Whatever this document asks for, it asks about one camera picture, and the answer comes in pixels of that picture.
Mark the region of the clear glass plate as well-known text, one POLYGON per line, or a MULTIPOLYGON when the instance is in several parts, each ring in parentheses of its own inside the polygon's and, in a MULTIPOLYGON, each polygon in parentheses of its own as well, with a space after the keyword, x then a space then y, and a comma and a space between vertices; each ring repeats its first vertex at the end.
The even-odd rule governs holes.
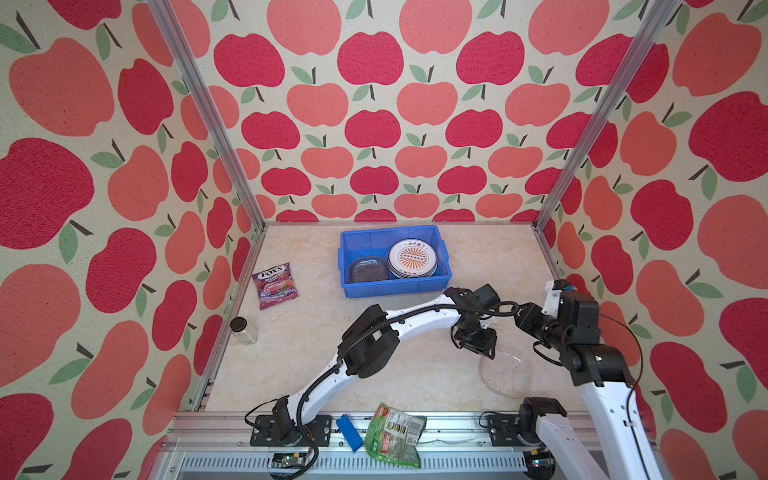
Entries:
POLYGON ((391 272, 386 260, 378 256, 362 257, 355 260, 349 269, 350 283, 387 281, 391 272))
POLYGON ((530 393, 532 372, 524 354, 512 347, 498 347, 494 358, 484 357, 479 365, 486 387, 507 398, 522 399, 530 393))

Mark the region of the orange sunburst plate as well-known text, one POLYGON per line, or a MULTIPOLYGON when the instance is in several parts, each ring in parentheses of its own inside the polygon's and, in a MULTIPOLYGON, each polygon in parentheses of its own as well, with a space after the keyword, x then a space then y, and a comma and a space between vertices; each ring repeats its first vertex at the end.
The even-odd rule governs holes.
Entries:
POLYGON ((437 253, 423 240, 404 239, 389 250, 387 262, 390 272, 399 279, 432 276, 437 270, 437 253))

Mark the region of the clear glass plate bottom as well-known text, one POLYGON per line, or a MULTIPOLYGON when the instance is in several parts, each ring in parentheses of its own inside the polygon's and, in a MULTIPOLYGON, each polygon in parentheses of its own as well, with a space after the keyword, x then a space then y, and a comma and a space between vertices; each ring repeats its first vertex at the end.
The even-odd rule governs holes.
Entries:
POLYGON ((391 272, 386 260, 378 256, 362 257, 355 260, 349 269, 350 283, 387 281, 391 272))

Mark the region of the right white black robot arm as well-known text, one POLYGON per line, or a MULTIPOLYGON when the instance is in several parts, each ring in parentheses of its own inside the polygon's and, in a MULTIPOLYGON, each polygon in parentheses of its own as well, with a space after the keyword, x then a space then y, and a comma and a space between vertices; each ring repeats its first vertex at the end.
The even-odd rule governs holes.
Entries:
POLYGON ((533 436, 568 479, 662 479, 636 402, 637 382, 623 354, 603 344, 600 307, 589 298, 559 301, 556 316, 527 303, 515 323, 541 345, 555 349, 592 418, 607 466, 602 469, 578 438, 567 415, 549 401, 532 409, 533 436))

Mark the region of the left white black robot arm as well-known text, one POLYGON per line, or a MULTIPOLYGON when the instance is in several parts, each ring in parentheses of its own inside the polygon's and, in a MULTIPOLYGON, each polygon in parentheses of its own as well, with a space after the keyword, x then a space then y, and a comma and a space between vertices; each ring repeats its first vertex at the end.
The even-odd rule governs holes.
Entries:
POLYGON ((380 372, 400 343, 418 335, 447 329, 458 349, 492 359, 497 333, 491 321, 512 317, 519 309, 514 301, 502 301, 488 284, 475 291, 451 287, 431 301, 401 310, 378 304, 366 308, 342 335, 325 371, 303 390, 276 400, 268 437, 283 445, 296 442, 347 383, 380 372))

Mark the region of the blue plastic bin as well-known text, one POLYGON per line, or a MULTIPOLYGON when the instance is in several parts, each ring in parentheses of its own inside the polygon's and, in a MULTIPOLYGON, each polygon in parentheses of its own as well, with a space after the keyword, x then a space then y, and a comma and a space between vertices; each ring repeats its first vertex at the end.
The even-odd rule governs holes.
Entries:
POLYGON ((436 226, 411 226, 389 229, 346 231, 340 236, 338 266, 341 286, 348 298, 393 296, 443 291, 452 279, 450 256, 436 226), (437 253, 437 270, 430 277, 399 279, 392 273, 387 281, 350 283, 351 264, 362 257, 378 256, 387 261, 390 248, 404 239, 428 242, 437 253))

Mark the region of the green snack packet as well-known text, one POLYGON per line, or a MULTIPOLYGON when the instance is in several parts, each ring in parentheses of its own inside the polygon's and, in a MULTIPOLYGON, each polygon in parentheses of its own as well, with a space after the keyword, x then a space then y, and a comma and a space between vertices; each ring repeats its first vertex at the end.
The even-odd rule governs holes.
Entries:
POLYGON ((425 416, 411 415, 380 403, 366 431, 366 453, 374 460, 420 469, 417 445, 426 426, 425 416))

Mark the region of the blue rectangular block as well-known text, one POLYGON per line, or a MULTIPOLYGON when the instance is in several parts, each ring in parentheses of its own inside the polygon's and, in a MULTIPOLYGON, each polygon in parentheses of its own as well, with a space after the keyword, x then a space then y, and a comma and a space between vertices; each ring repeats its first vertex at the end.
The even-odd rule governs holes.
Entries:
POLYGON ((357 452, 363 445, 364 440, 358 430, 355 428, 348 415, 341 415, 336 421, 339 432, 344 437, 346 444, 353 452, 357 452))

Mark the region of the Fox's berries candy bag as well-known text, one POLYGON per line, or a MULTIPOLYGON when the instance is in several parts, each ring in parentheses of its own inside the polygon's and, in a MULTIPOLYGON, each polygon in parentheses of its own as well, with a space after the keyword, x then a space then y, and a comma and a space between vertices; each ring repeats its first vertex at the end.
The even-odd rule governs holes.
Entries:
POLYGON ((288 262, 255 273, 251 278, 256 284, 261 310, 269 309, 299 296, 288 262))

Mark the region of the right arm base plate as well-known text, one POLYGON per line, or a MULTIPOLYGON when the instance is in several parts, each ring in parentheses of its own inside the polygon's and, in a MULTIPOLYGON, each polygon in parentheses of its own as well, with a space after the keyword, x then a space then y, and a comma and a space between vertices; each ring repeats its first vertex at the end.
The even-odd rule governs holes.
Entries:
POLYGON ((535 413, 499 413, 486 411, 478 424, 490 435, 494 447, 542 447, 536 425, 544 415, 535 413))

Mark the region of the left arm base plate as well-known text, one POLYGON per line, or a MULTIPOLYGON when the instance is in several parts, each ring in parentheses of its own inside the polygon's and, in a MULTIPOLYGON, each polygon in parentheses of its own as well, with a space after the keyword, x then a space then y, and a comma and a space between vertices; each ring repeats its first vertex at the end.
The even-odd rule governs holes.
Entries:
MULTIPOLYGON (((333 430, 333 417, 318 415, 305 424, 307 437, 319 447, 327 447, 333 430)), ((250 445, 253 447, 309 447, 308 441, 301 435, 293 420, 287 423, 278 421, 273 415, 258 415, 253 427, 250 445)))

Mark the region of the aluminium front frame rail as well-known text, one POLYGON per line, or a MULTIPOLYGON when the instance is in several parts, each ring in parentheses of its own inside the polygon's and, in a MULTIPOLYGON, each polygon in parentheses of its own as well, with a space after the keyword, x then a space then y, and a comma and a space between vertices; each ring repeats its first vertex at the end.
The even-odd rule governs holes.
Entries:
POLYGON ((148 454, 144 479, 666 479, 636 407, 524 420, 510 412, 321 412, 280 430, 250 414, 181 414, 148 454))

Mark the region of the aluminium right corner post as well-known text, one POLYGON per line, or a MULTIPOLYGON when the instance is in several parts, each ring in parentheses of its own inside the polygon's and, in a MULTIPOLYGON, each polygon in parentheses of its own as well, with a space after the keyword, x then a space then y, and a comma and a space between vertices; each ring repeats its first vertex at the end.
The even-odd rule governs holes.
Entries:
POLYGON ((631 81, 651 51, 658 36, 665 28, 669 19, 674 15, 675 9, 681 4, 681 1, 660 0, 655 1, 650 6, 650 10, 642 20, 637 34, 632 39, 627 52, 619 63, 613 79, 606 87, 605 94, 597 103, 597 108, 592 113, 576 147, 572 153, 568 154, 568 158, 557 181, 545 199, 532 225, 535 234, 543 236, 546 225, 552 218, 557 206, 561 204, 562 198, 574 180, 581 163, 587 158, 589 151, 602 133, 615 107, 623 99, 631 81))

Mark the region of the aluminium corner post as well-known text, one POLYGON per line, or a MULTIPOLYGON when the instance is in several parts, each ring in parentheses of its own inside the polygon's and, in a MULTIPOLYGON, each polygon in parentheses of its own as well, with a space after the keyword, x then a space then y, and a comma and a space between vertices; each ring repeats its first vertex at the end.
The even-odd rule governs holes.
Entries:
POLYGON ((669 19, 674 15, 675 9, 681 4, 681 1, 660 0, 655 1, 650 6, 650 10, 642 20, 637 34, 632 39, 627 52, 619 63, 613 79, 606 87, 605 94, 597 103, 597 108, 592 113, 576 147, 572 153, 568 154, 568 158, 557 181, 545 199, 532 225, 535 234, 543 236, 546 225, 552 218, 557 206, 561 204, 562 198, 574 180, 581 163, 587 158, 589 151, 602 133, 615 107, 623 99, 631 81, 651 51, 658 36, 665 28, 669 19))
POLYGON ((246 213, 253 222, 255 230, 263 234, 266 230, 265 219, 250 188, 236 148, 229 139, 213 96, 200 74, 196 58, 185 38, 183 27, 172 3, 149 0, 148 5, 246 213))

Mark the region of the aluminium left corner post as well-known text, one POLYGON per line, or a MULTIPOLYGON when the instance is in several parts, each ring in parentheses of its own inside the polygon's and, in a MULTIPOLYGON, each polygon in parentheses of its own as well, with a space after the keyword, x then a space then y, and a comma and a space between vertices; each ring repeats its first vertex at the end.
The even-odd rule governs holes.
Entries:
POLYGON ((149 0, 148 5, 246 213, 253 222, 255 230, 263 234, 266 230, 265 219, 250 188, 236 148, 229 139, 213 96, 200 74, 196 58, 185 38, 183 27, 172 3, 149 0))

